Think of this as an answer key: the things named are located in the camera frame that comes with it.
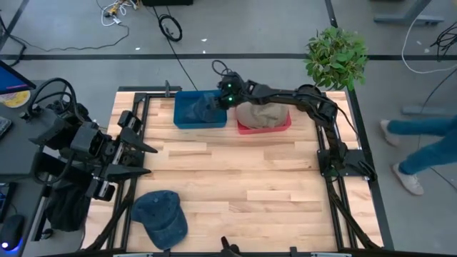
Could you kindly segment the black box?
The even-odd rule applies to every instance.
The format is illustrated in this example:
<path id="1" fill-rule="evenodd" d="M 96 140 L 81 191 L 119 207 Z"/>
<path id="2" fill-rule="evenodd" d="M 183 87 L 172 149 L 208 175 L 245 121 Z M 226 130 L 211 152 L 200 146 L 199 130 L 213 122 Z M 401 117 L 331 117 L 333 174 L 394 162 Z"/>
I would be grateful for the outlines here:
<path id="1" fill-rule="evenodd" d="M 141 0 L 144 6 L 190 6 L 194 0 Z"/>

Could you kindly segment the blue plastic bin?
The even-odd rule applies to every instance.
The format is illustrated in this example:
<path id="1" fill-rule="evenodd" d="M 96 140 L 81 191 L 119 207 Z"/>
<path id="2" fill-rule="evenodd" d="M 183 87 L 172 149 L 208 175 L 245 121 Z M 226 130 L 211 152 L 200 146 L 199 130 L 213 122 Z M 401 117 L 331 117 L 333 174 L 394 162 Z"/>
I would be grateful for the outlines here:
<path id="1" fill-rule="evenodd" d="M 183 110 L 186 107 L 187 99 L 197 98 L 204 93 L 213 93 L 214 96 L 219 96 L 220 91 L 180 91 L 175 95 L 175 104 L 174 104 L 174 124 L 179 129 L 214 129 L 222 128 L 226 125 L 227 122 L 227 113 L 225 110 L 219 110 L 218 120 L 213 123 L 201 123 L 187 121 L 183 117 Z"/>

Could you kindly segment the khaki baseball cap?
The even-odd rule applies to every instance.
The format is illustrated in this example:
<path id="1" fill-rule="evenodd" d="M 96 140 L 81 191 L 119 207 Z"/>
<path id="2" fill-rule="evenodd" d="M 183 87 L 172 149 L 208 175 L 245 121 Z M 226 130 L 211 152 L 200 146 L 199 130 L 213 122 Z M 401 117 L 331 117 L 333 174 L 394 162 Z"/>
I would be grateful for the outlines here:
<path id="1" fill-rule="evenodd" d="M 287 106 L 273 103 L 254 105 L 246 102 L 238 105 L 235 112 L 240 124 L 250 129 L 279 127 L 285 124 L 288 117 Z"/>

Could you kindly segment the computer monitor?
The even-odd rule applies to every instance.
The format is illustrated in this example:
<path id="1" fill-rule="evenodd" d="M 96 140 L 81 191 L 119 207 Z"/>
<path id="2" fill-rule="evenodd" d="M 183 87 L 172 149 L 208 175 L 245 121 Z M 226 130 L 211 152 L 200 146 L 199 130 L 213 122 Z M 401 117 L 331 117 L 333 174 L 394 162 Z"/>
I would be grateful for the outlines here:
<path id="1" fill-rule="evenodd" d="M 0 61 L 0 95 L 34 90 L 36 85 Z"/>

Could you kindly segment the red plastic bin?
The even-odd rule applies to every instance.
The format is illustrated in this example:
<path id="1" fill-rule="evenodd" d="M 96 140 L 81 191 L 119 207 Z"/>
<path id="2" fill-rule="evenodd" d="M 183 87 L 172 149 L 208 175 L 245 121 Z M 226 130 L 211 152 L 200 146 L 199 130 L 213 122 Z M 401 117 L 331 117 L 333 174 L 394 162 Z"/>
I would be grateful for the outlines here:
<path id="1" fill-rule="evenodd" d="M 291 116 L 290 116 L 289 110 L 288 110 L 288 117 L 286 119 L 285 124 L 282 126 L 279 126 L 279 127 L 275 127 L 275 128 L 248 128 L 246 126 L 241 125 L 237 119 L 236 119 L 236 121 L 237 121 L 237 126 L 238 126 L 238 132 L 241 135 L 280 132 L 280 131 L 287 130 L 291 126 Z"/>

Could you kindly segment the green leafy plant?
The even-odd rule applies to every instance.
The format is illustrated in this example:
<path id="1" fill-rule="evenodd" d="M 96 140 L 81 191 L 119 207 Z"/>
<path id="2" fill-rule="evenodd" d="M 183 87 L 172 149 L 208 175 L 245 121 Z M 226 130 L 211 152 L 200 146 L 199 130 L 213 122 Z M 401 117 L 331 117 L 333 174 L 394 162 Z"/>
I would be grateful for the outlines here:
<path id="1" fill-rule="evenodd" d="M 365 41 L 356 32 L 333 26 L 308 40 L 306 70 L 315 86 L 330 90 L 354 90 L 366 82 L 368 62 Z"/>

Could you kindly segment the black bag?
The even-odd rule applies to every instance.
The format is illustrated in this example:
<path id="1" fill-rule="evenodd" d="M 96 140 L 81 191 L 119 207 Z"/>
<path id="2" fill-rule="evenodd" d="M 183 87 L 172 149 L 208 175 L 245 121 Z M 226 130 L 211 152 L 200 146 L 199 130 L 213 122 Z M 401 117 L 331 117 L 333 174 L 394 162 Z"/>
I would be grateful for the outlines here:
<path id="1" fill-rule="evenodd" d="M 78 186 L 61 181 L 51 192 L 44 213 L 52 229 L 72 232 L 86 221 L 91 199 Z"/>

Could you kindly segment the person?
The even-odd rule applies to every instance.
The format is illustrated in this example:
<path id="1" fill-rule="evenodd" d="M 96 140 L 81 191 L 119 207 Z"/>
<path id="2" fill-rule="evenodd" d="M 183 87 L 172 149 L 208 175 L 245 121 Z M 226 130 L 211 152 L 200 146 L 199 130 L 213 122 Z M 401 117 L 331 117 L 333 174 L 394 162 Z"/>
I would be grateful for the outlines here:
<path id="1" fill-rule="evenodd" d="M 424 194 L 417 174 L 450 163 L 457 163 L 457 116 L 452 118 L 427 118 L 380 121 L 385 140 L 397 146 L 400 136 L 438 136 L 439 141 L 421 147 L 404 160 L 391 166 L 402 186 L 414 196 Z"/>

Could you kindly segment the yellow round disc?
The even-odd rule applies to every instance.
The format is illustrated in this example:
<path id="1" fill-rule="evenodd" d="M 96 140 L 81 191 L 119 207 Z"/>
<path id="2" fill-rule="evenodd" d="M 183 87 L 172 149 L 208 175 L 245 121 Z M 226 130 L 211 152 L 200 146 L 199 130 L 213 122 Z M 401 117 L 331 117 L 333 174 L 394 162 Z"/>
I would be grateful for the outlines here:
<path id="1" fill-rule="evenodd" d="M 30 91 L 20 91 L 16 93 L 2 94 L 0 95 L 0 104 L 15 109 L 25 105 L 30 98 Z"/>

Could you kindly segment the grey desk leg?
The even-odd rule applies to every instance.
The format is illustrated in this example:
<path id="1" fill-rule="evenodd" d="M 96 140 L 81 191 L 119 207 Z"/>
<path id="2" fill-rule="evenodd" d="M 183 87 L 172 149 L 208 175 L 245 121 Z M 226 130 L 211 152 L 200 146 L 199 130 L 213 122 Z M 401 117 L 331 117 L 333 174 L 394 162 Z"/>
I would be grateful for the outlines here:
<path id="1" fill-rule="evenodd" d="M 404 14 L 376 14 L 373 21 L 380 24 L 435 26 L 444 22 L 442 16 L 424 15 L 423 11 L 432 0 L 416 0 Z"/>
<path id="2" fill-rule="evenodd" d="M 455 116 L 457 111 L 437 107 L 425 106 L 404 106 L 401 109 L 403 115 L 424 115 L 424 116 Z"/>

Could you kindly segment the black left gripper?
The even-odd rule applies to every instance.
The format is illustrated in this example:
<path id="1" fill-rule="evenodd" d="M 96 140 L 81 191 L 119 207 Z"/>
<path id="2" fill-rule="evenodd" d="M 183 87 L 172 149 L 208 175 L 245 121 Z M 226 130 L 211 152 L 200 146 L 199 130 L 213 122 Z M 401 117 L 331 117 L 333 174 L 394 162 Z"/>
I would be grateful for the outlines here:
<path id="1" fill-rule="evenodd" d="M 139 137 L 138 131 L 141 127 L 141 121 L 131 111 L 123 111 L 118 125 L 121 127 L 121 133 L 114 141 L 109 140 L 102 147 L 98 170 L 94 171 L 93 179 L 86 192 L 88 197 L 110 201 L 115 190 L 111 183 L 118 183 L 151 173 L 148 169 L 127 166 L 126 163 L 131 159 L 127 156 L 127 148 L 133 147 L 144 152 L 158 153 L 156 149 L 145 144 Z"/>

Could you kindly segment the black desk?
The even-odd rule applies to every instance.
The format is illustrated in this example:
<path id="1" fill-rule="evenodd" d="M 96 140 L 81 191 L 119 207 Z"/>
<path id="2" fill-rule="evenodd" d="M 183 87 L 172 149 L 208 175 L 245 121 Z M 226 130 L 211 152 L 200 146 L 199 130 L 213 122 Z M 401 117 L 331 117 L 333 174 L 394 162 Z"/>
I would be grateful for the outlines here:
<path id="1" fill-rule="evenodd" d="M 27 122 L 19 118 L 27 104 L 11 109 L 0 104 L 0 116 L 12 121 L 8 132 L 0 138 L 0 183 L 28 176 L 38 145 L 29 139 L 47 131 L 56 118 L 50 110 L 45 110 L 38 118 Z"/>

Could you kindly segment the black aluminium table frame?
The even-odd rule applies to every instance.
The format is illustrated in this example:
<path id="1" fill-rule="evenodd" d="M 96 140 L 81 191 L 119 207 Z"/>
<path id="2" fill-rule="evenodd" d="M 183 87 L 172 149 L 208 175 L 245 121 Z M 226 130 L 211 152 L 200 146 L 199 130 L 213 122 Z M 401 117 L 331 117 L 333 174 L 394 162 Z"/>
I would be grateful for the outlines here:
<path id="1" fill-rule="evenodd" d="M 307 114 L 291 107 L 291 126 L 282 132 L 242 135 L 234 111 L 222 128 L 182 130 L 174 124 L 173 99 L 135 103 L 134 93 L 121 91 L 111 135 L 130 108 L 146 119 L 144 139 L 155 148 L 145 156 L 149 174 L 138 180 L 135 194 L 177 192 L 189 226 L 172 257 L 216 257 L 222 237 L 243 255 L 337 249 L 318 136 Z"/>

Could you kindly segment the black computer mouse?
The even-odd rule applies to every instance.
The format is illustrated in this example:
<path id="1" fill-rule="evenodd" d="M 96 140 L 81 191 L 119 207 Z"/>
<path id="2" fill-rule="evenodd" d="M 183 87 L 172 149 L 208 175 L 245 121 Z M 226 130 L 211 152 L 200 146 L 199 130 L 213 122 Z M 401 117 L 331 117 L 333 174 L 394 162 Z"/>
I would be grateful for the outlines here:
<path id="1" fill-rule="evenodd" d="M 15 214 L 8 217 L 0 229 L 0 249 L 11 252 L 19 247 L 22 239 L 24 217 Z"/>

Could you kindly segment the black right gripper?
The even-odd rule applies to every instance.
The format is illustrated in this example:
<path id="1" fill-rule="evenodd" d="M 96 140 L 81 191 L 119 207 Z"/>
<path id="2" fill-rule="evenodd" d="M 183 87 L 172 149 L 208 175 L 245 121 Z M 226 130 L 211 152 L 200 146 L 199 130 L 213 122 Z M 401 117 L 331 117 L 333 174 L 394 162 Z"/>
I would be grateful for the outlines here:
<path id="1" fill-rule="evenodd" d="M 222 80 L 218 83 L 220 90 L 219 97 L 210 98 L 210 109 L 224 110 L 238 106 L 249 100 L 247 83 L 238 73 L 228 73 L 223 75 Z"/>

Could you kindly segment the black keyboard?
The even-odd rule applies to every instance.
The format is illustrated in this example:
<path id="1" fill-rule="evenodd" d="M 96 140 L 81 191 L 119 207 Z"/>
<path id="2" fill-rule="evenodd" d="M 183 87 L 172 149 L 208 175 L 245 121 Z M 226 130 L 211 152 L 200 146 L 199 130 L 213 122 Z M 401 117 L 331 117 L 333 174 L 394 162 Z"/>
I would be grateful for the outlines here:
<path id="1" fill-rule="evenodd" d="M 2 138 L 12 126 L 10 119 L 0 116 L 0 138 Z"/>

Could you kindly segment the blue denim baseball cap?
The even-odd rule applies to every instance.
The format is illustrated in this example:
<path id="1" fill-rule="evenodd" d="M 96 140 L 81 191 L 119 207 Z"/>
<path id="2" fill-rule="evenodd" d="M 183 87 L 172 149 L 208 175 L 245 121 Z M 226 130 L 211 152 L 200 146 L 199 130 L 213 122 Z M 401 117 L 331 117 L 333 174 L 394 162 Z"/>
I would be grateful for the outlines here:
<path id="1" fill-rule="evenodd" d="M 183 117 L 187 121 L 213 123 L 218 120 L 219 110 L 210 109 L 210 98 L 213 93 L 204 93 L 197 98 L 187 99 Z"/>
<path id="2" fill-rule="evenodd" d="M 131 220 L 141 223 L 155 247 L 167 250 L 188 233 L 188 224 L 177 192 L 152 191 L 134 201 Z"/>

